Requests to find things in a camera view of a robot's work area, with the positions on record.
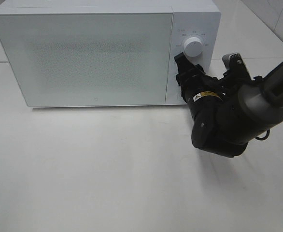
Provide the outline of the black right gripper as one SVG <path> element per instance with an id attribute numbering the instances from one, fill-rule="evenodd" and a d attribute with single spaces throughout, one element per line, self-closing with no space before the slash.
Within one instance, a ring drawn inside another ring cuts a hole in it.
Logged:
<path id="1" fill-rule="evenodd" d="M 197 102 L 202 98 L 214 98 L 222 103 L 222 93 L 215 87 L 215 78 L 208 76 L 199 64 L 192 64 L 183 52 L 174 57 L 178 74 L 176 81 L 185 103 Z"/>

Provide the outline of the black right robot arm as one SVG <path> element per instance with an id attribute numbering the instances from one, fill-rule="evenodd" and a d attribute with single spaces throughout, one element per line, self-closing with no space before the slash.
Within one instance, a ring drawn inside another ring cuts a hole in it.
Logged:
<path id="1" fill-rule="evenodd" d="M 174 59 L 181 97 L 194 122 L 195 148 L 239 156 L 250 140 L 267 139 L 270 129 L 283 122 L 283 62 L 265 77 L 251 77 L 239 53 L 226 54 L 222 58 L 226 72 L 219 79 L 183 53 Z"/>

